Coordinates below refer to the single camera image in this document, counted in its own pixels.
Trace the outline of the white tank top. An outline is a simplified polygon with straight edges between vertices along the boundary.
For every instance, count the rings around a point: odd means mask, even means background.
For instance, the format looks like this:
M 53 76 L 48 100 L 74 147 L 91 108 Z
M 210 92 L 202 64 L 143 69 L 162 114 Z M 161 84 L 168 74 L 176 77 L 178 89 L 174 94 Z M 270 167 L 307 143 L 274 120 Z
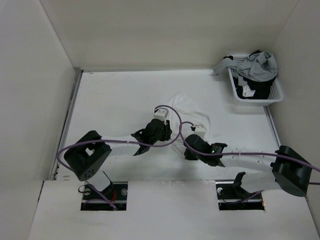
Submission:
M 208 139 L 211 131 L 211 119 L 190 96 L 186 93 L 177 93 L 165 105 L 174 108 L 179 113 L 182 122 L 188 121 L 195 125 L 202 125 L 205 129 L 204 138 Z M 168 120 L 172 130 L 170 139 L 173 140 L 178 135 L 180 121 L 171 109 L 169 109 Z

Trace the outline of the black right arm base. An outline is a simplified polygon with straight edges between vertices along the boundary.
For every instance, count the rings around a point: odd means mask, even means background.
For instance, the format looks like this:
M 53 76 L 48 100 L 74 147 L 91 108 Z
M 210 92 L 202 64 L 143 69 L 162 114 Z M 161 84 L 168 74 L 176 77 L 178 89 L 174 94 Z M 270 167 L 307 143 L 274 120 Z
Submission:
M 249 193 L 241 187 L 245 172 L 240 172 L 234 180 L 216 181 L 216 194 L 220 211 L 264 211 L 262 191 Z

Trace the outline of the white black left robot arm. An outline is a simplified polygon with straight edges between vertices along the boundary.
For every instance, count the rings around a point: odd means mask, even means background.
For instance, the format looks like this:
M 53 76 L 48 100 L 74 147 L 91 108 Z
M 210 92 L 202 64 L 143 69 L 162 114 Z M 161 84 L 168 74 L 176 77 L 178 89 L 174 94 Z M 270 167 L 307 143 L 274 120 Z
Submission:
M 154 118 L 145 128 L 125 137 L 116 137 L 115 143 L 95 142 L 72 147 L 64 153 L 63 158 L 78 180 L 93 185 L 96 195 L 105 200 L 112 195 L 111 180 L 101 170 L 105 160 L 122 155 L 142 155 L 155 143 L 170 140 L 171 134 L 169 120 Z

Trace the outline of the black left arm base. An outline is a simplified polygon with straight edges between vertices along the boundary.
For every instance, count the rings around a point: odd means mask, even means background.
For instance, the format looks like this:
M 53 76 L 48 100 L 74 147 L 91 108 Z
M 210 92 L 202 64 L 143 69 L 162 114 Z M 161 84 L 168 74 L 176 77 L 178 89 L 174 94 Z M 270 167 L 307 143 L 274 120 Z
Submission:
M 81 185 L 81 211 L 126 211 L 128 182 L 113 182 L 100 194 L 88 184 Z

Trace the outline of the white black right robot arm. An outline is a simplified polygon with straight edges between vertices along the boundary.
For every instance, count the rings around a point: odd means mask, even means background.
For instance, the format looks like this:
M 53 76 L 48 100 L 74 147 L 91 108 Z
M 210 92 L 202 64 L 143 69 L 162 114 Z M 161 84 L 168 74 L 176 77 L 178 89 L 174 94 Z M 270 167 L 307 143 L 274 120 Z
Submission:
M 243 168 L 231 189 L 238 198 L 262 190 L 283 190 L 296 197 L 307 195 L 311 165 L 289 146 L 282 145 L 274 153 L 251 153 L 225 143 L 209 144 L 197 134 L 186 137 L 183 144 L 187 160 L 200 160 L 211 167 Z

